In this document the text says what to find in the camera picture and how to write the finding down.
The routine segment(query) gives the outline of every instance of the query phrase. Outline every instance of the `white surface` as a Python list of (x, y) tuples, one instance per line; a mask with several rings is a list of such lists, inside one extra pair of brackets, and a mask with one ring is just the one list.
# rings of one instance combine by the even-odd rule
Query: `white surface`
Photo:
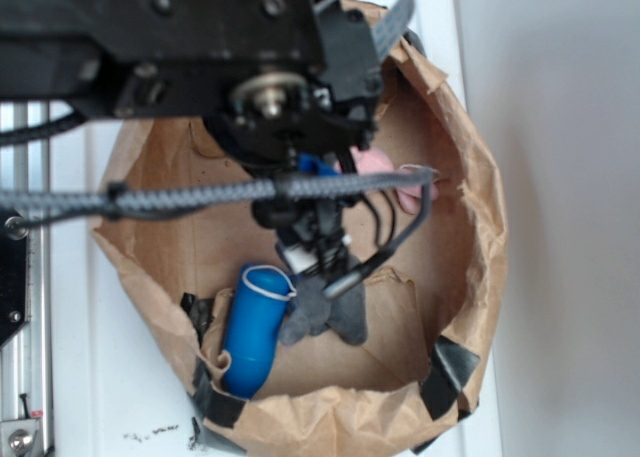
[[(462, 95), (452, 0), (418, 0), (418, 8), (414, 29)], [(95, 190), (116, 132), (117, 124), (94, 124), (55, 139), (54, 188)], [(54, 227), (52, 235), (56, 456), (191, 455), (193, 411), (186, 392), (87, 229), (86, 221), (77, 221)], [(491, 363), (488, 368), (478, 412), (425, 455), (501, 455)], [(199, 449), (195, 455), (227, 454)]]
[(506, 457), (639, 455), (640, 0), (458, 0), (502, 168)]

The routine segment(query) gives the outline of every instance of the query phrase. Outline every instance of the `metal frame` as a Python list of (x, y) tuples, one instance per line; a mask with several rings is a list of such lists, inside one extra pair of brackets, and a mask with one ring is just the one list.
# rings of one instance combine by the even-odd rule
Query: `metal frame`
[[(49, 119), (47, 104), (0, 105), (0, 129), (34, 125)], [(0, 150), (0, 187), (49, 189), (49, 143)], [(42, 218), (38, 212), (26, 215)], [(33, 230), (27, 239), (24, 322), (0, 351), (0, 455), (39, 457), (53, 446), (51, 382), (51, 306), (49, 231)], [(33, 433), (28, 453), (9, 448), (7, 426)]]

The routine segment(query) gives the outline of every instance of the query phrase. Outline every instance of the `blue object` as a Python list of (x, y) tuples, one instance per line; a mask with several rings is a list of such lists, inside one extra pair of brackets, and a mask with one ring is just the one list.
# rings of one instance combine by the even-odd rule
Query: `blue object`
[(301, 172), (315, 174), (320, 177), (340, 175), (340, 172), (336, 171), (330, 165), (325, 164), (321, 158), (304, 152), (302, 152), (298, 157), (298, 170)]
[(294, 293), (280, 269), (255, 264), (242, 267), (223, 347), (231, 354), (231, 367), (223, 377), (231, 394), (250, 399), (267, 380), (278, 331)]

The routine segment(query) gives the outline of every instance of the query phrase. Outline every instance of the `white wall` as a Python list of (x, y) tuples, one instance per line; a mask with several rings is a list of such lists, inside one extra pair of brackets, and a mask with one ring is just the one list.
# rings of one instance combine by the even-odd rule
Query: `white wall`
[(504, 455), (640, 455), (640, 0), (457, 6), (510, 213)]

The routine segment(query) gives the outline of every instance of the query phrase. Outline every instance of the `gray braided cable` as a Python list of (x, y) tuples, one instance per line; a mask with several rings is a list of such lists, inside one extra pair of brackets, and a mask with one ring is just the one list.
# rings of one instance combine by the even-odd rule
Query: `gray braided cable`
[(184, 189), (124, 191), (113, 200), (107, 194), (30, 193), (0, 190), (0, 208), (49, 210), (81, 214), (102, 214), (115, 205), (128, 212), (165, 212), (196, 209), (243, 200), (270, 200), (276, 196), (289, 199), (318, 199), (356, 195), (370, 190), (428, 185), (431, 169), (411, 174), (385, 173), (340, 175), (330, 177), (293, 177), (277, 183), (269, 179)]

